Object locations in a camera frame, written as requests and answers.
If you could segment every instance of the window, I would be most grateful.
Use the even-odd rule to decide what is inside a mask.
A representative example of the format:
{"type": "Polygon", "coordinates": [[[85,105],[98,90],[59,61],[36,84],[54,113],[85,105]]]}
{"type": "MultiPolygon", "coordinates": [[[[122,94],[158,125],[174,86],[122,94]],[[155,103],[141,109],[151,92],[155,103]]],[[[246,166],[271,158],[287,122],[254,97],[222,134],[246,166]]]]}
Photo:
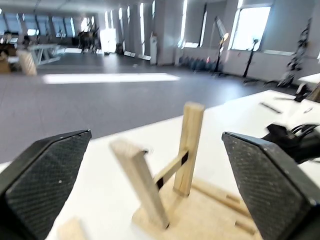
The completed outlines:
{"type": "Polygon", "coordinates": [[[152,19],[155,19],[155,13],[156,13],[156,0],[153,0],[153,2],[152,2],[152,19]]]}
{"type": "Polygon", "coordinates": [[[22,19],[25,23],[25,26],[27,29],[38,29],[38,26],[37,26],[37,22],[36,22],[36,16],[33,15],[33,14],[23,14],[22,15],[22,19]]]}
{"type": "Polygon", "coordinates": [[[109,18],[108,18],[107,11],[104,13],[104,21],[105,21],[105,28],[108,29],[109,28],[109,18]]]}
{"type": "Polygon", "coordinates": [[[128,24],[130,23],[130,6],[126,9],[126,14],[128,16],[128,24]]]}
{"type": "Polygon", "coordinates": [[[114,29],[114,16],[113,11],[110,12],[110,21],[111,21],[111,28],[114,29]]]}
{"type": "Polygon", "coordinates": [[[54,26],[55,34],[58,38],[66,36],[66,30],[64,25],[64,19],[60,16],[53,16],[52,22],[54,26]]]}
{"type": "Polygon", "coordinates": [[[74,37],[76,35],[74,20],[72,17],[65,17],[64,18],[66,35],[68,37],[74,37]]]}
{"type": "Polygon", "coordinates": [[[197,48],[199,46],[199,43],[196,43],[196,42],[185,42],[184,43],[184,47],[185,48],[197,48]]]}
{"type": "Polygon", "coordinates": [[[124,20],[123,20],[123,16],[122,16],[122,8],[119,8],[119,20],[120,20],[120,26],[121,26],[121,34],[122,34],[122,47],[123,50],[126,49],[126,43],[125,43],[125,30],[124,30],[124,20]]]}
{"type": "Polygon", "coordinates": [[[122,20],[122,8],[121,7],[119,8],[119,20],[120,21],[122,20]]]}
{"type": "Polygon", "coordinates": [[[202,47],[204,44],[204,38],[205,38],[205,29],[206,29],[206,22],[207,22],[207,4],[204,6],[204,15],[203,15],[203,23],[202,23],[202,31],[201,31],[201,37],[200,37],[200,43],[199,46],[202,47]]]}
{"type": "Polygon", "coordinates": [[[181,24],[181,33],[180,33],[180,45],[182,44],[182,42],[183,42],[183,40],[185,38],[187,6],[188,6],[188,0],[184,0],[183,1],[183,9],[182,9],[182,24],[181,24]]]}
{"type": "Polygon", "coordinates": [[[50,35],[50,27],[49,27],[49,17],[48,16],[36,16],[36,20],[39,25],[39,30],[41,35],[50,35]]]}
{"type": "Polygon", "coordinates": [[[8,23],[8,30],[11,32],[21,32],[21,25],[19,16],[16,13],[6,13],[5,14],[6,22],[8,23]]]}
{"type": "Polygon", "coordinates": [[[258,50],[264,34],[270,7],[252,7],[239,10],[237,26],[234,32],[232,49],[251,50],[253,40],[258,39],[254,50],[258,50]]]}
{"type": "Polygon", "coordinates": [[[28,29],[27,34],[28,34],[28,36],[39,35],[39,30],[38,29],[28,29]]]}
{"type": "Polygon", "coordinates": [[[81,32],[88,32],[89,31],[89,24],[88,21],[90,21],[89,18],[85,17],[81,22],[81,32]]]}
{"type": "Polygon", "coordinates": [[[4,19],[4,15],[0,14],[0,35],[3,35],[7,31],[7,25],[4,19]]]}
{"type": "Polygon", "coordinates": [[[141,30],[141,44],[142,56],[145,55],[145,19],[144,19],[144,4],[140,4],[140,30],[141,30]]]}

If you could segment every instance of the window frame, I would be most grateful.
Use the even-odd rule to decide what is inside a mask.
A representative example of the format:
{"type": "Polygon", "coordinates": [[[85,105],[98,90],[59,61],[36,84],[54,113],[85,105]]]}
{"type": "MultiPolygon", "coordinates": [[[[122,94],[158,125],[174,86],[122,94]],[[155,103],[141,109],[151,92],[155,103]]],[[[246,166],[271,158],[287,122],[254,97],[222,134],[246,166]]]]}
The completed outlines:
{"type": "Polygon", "coordinates": [[[272,11],[272,4],[257,4],[257,5],[242,5],[242,1],[243,0],[239,0],[238,2],[238,9],[235,13],[235,18],[234,18],[234,22],[233,22],[233,28],[232,28],[232,32],[231,32],[231,38],[230,38],[230,43],[229,43],[229,50],[235,50],[235,51],[251,51],[251,49],[237,49],[234,47],[235,44],[235,38],[236,38],[236,33],[239,27],[239,22],[240,22],[240,16],[241,16],[241,11],[244,9],[259,9],[259,8],[269,8],[269,14],[268,14],[268,18],[266,20],[265,26],[264,26],[264,30],[263,33],[261,35],[261,39],[259,40],[259,47],[254,50],[254,52],[261,52],[262,46],[263,46],[263,39],[264,39],[264,35],[266,32],[266,27],[269,21],[269,17],[270,17],[270,12],[272,11]]]}

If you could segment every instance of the table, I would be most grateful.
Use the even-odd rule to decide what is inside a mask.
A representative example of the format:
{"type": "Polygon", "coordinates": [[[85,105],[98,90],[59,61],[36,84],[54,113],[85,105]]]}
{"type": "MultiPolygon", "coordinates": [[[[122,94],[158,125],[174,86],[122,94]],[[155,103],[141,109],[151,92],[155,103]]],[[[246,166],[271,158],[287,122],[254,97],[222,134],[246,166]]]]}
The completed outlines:
{"type": "Polygon", "coordinates": [[[320,83],[320,73],[304,76],[298,79],[300,83],[306,83],[309,88],[312,90],[320,83]]]}
{"type": "MultiPolygon", "coordinates": [[[[209,108],[204,113],[194,175],[207,182],[239,194],[232,169],[221,140],[222,132],[236,132],[263,137],[265,127],[273,122],[293,127],[305,122],[320,123],[320,104],[304,100],[297,108],[291,101],[274,97],[290,95],[265,91],[209,108]],[[276,114],[259,102],[264,101],[284,114],[276,114]],[[303,113],[305,108],[314,109],[303,113]],[[289,121],[286,116],[294,117],[289,121]]],[[[126,175],[109,149],[109,143],[126,138],[149,149],[146,156],[152,174],[160,171],[178,153],[182,116],[116,133],[90,141],[78,178],[60,215],[47,237],[57,240],[57,227],[78,217],[90,240],[150,240],[146,233],[131,224],[134,211],[140,206],[126,175]]],[[[320,187],[320,164],[306,162],[301,168],[320,187]]]]}

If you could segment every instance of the wooden block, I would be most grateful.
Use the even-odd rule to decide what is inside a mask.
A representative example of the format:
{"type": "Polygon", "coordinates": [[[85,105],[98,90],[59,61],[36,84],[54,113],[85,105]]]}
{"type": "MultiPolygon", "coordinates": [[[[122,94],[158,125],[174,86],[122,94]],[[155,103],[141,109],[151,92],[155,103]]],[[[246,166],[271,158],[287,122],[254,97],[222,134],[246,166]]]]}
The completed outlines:
{"type": "Polygon", "coordinates": [[[183,110],[179,153],[187,150],[189,155],[187,162],[175,174],[173,189],[184,197],[190,193],[204,111],[203,105],[193,102],[186,103],[183,110]]]}
{"type": "Polygon", "coordinates": [[[19,63],[23,73],[27,76],[36,76],[38,74],[37,68],[31,53],[19,50],[17,51],[17,55],[19,56],[19,63]]]}
{"type": "Polygon", "coordinates": [[[117,140],[110,147],[128,176],[141,204],[147,210],[148,219],[166,229],[169,226],[159,189],[154,183],[145,160],[145,151],[125,140],[117,140]]]}
{"type": "Polygon", "coordinates": [[[86,240],[85,233],[77,218],[72,218],[58,227],[59,240],[86,240]]]}
{"type": "Polygon", "coordinates": [[[188,152],[186,150],[181,151],[179,155],[172,160],[168,166],[162,169],[154,178],[154,183],[158,186],[159,189],[168,182],[168,180],[173,176],[173,174],[178,171],[181,166],[185,163],[185,159],[188,159],[188,152]]]}
{"type": "MultiPolygon", "coordinates": [[[[159,192],[170,221],[170,226],[166,230],[149,221],[148,214],[143,207],[139,208],[132,217],[136,225],[155,239],[262,240],[250,217],[216,200],[223,196],[226,197],[227,192],[221,192],[221,189],[214,186],[209,187],[207,183],[202,189],[202,181],[195,179],[197,189],[192,187],[189,197],[182,197],[172,190],[173,181],[171,178],[159,192]]],[[[244,202],[239,199],[240,208],[243,205],[244,202]]]]}

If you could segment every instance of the tripod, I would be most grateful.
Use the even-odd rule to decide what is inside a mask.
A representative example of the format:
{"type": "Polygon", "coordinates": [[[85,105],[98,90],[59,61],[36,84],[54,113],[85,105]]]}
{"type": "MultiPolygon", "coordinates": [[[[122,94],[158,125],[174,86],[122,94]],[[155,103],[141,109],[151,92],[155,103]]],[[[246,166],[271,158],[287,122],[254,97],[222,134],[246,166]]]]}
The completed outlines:
{"type": "MultiPolygon", "coordinates": [[[[258,39],[253,39],[253,47],[251,49],[251,53],[250,53],[250,57],[249,57],[249,60],[248,60],[248,63],[246,65],[246,68],[245,68],[245,71],[244,71],[244,74],[243,74],[243,78],[247,78],[247,75],[248,75],[248,71],[249,71],[249,67],[250,67],[250,64],[251,64],[251,61],[252,61],[252,58],[254,57],[254,49],[255,49],[255,46],[256,44],[259,42],[258,39]]],[[[244,84],[246,83],[255,83],[255,82],[258,82],[259,80],[257,79],[246,79],[243,81],[244,84]]]]}

